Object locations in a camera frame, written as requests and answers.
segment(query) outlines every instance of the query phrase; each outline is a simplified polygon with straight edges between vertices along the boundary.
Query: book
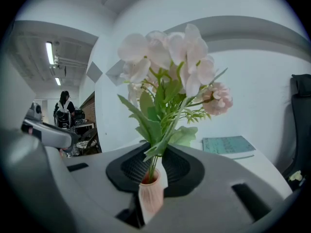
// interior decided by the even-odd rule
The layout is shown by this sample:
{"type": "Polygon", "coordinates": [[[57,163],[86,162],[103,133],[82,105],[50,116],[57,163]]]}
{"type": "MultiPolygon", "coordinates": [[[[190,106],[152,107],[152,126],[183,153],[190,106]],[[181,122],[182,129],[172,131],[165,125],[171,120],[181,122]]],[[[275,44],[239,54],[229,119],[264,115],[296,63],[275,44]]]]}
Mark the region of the book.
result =
{"type": "Polygon", "coordinates": [[[203,151],[215,154],[235,154],[256,150],[243,136],[203,138],[203,151]]]}

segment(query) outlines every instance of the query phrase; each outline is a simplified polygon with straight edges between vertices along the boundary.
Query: black chair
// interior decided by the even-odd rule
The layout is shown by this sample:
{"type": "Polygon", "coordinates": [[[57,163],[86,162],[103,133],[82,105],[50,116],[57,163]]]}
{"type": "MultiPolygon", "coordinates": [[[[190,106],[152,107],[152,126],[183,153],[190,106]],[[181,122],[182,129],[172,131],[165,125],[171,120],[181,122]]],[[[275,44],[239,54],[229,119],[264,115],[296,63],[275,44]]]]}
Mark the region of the black chair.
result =
{"type": "Polygon", "coordinates": [[[283,172],[288,179],[301,171],[308,175],[311,170],[311,75],[292,75],[296,81],[298,94],[292,96],[292,108],[296,128],[296,151],[293,162],[283,172]]]}
{"type": "Polygon", "coordinates": [[[85,132],[81,137],[81,141],[79,141],[79,142],[86,141],[88,138],[89,138],[89,140],[88,140],[88,143],[87,143],[85,148],[77,147],[77,149],[80,151],[80,153],[82,155],[89,155],[89,154],[102,152],[101,146],[99,144],[97,128],[90,129],[87,132],[85,132]],[[94,140],[96,140],[96,144],[94,146],[92,146],[92,143],[94,142],[94,140]]]}

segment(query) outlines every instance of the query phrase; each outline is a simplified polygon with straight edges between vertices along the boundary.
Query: ceiling light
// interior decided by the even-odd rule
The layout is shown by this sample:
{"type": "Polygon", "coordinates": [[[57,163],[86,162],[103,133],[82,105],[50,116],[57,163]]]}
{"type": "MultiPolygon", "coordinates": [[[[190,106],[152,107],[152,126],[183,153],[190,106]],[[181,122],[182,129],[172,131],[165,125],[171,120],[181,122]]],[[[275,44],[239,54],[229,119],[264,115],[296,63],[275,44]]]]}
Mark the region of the ceiling light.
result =
{"type": "Polygon", "coordinates": [[[52,52],[52,42],[46,42],[45,46],[47,48],[49,62],[51,65],[54,65],[53,52],[52,52]]]}
{"type": "Polygon", "coordinates": [[[57,83],[58,85],[60,85],[59,78],[55,78],[55,80],[56,80],[56,83],[57,83]]]}

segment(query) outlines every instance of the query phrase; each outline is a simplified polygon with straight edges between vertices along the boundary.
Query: white flower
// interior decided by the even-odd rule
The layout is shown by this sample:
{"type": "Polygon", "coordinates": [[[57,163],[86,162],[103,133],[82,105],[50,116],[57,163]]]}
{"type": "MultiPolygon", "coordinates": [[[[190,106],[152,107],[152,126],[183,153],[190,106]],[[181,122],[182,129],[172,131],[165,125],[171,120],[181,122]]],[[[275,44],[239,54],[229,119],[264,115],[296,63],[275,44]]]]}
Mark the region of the white flower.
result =
{"type": "Polygon", "coordinates": [[[128,35],[122,41],[118,55],[125,61],[121,76],[134,83],[146,78],[151,65],[169,70],[171,64],[167,36],[160,31],[152,31],[146,37],[139,33],[128,35]]]}
{"type": "Polygon", "coordinates": [[[184,62],[180,77],[187,97],[194,97],[200,86],[209,84],[216,73],[214,60],[207,54],[207,44],[201,38],[198,28],[192,24],[187,24],[184,35],[173,33],[168,39],[173,62],[177,66],[184,62]]]}
{"type": "Polygon", "coordinates": [[[137,99],[140,98],[144,89],[141,88],[141,84],[130,83],[127,86],[128,89],[128,100],[135,106],[138,107],[137,99]]]}
{"type": "Polygon", "coordinates": [[[150,60],[143,58],[138,63],[126,62],[123,66],[123,73],[120,77],[129,80],[132,83],[139,83],[143,81],[150,67],[150,60]]]}

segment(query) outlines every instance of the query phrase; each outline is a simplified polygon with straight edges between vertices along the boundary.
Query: flower petal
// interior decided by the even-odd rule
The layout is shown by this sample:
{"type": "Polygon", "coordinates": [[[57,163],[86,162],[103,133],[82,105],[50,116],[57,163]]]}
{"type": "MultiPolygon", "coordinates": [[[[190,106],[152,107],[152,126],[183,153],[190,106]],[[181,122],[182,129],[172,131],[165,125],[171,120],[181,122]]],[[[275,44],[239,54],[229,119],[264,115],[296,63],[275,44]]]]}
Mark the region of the flower petal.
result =
{"type": "Polygon", "coordinates": [[[146,39],[148,43],[152,42],[153,40],[159,40],[166,49],[168,48],[168,36],[164,32],[151,31],[146,35],[146,39]]]}
{"type": "Polygon", "coordinates": [[[197,38],[201,38],[199,29],[193,24],[187,24],[185,29],[185,41],[192,42],[195,41],[197,38]]]}
{"type": "Polygon", "coordinates": [[[169,76],[173,79],[173,80],[177,80],[178,77],[177,77],[177,66],[175,64],[173,64],[171,67],[170,67],[170,70],[169,70],[169,76]]]}
{"type": "Polygon", "coordinates": [[[160,40],[152,39],[149,42],[149,52],[147,56],[152,62],[162,67],[163,69],[166,70],[170,69],[171,64],[170,53],[167,49],[165,49],[160,40]]]}
{"type": "Polygon", "coordinates": [[[213,97],[215,98],[215,99],[217,99],[217,100],[219,100],[219,99],[221,99],[222,97],[221,96],[219,96],[218,95],[218,91],[215,91],[214,93],[213,93],[213,97]]]}
{"type": "Polygon", "coordinates": [[[118,56],[124,61],[139,61],[148,52],[148,42],[139,33],[128,35],[118,49],[118,56]]]}
{"type": "Polygon", "coordinates": [[[213,59],[202,59],[197,68],[197,72],[201,84],[205,85],[212,82],[216,75],[213,59]]]}
{"type": "Polygon", "coordinates": [[[185,33],[183,32],[171,32],[167,35],[168,40],[170,40],[173,36],[175,35],[179,35],[180,37],[182,37],[183,39],[185,38],[185,33]]]}
{"type": "Polygon", "coordinates": [[[133,85],[130,83],[127,86],[128,89],[128,100],[137,108],[138,107],[138,103],[137,103],[137,98],[136,98],[136,94],[135,94],[135,90],[133,85]]]}
{"type": "Polygon", "coordinates": [[[181,67],[179,74],[180,74],[181,83],[183,87],[186,89],[187,80],[190,76],[190,74],[188,73],[188,66],[186,63],[184,63],[183,66],[181,67]]]}
{"type": "Polygon", "coordinates": [[[218,106],[219,106],[220,108],[224,108],[224,107],[225,107],[225,102],[224,102],[223,99],[219,99],[219,101],[218,101],[218,106]]]}
{"type": "Polygon", "coordinates": [[[130,72],[132,67],[133,67],[132,63],[125,62],[123,66],[123,73],[120,74],[120,77],[124,78],[125,80],[130,80],[130,72]]]}
{"type": "Polygon", "coordinates": [[[150,60],[143,58],[139,61],[135,66],[133,66],[130,82],[139,83],[143,81],[147,77],[149,67],[150,60]]]}
{"type": "Polygon", "coordinates": [[[189,76],[186,84],[187,97],[195,97],[200,89],[201,82],[197,77],[197,73],[193,73],[189,76]]]}
{"type": "Polygon", "coordinates": [[[187,43],[187,61],[189,66],[189,73],[196,70],[196,64],[207,56],[208,47],[206,42],[197,38],[194,43],[187,43]]]}
{"type": "Polygon", "coordinates": [[[182,36],[176,34],[169,39],[169,51],[175,65],[186,60],[186,46],[182,36]]]}

